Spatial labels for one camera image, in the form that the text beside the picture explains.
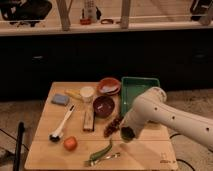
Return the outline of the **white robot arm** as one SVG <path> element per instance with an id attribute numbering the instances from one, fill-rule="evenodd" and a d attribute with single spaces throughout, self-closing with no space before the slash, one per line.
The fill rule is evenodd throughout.
<path id="1" fill-rule="evenodd" d="M 160 87 L 151 87 L 138 95 L 120 124 L 124 141 L 140 136 L 148 121 L 165 125 L 213 151 L 213 119 L 166 105 L 167 95 Z"/>

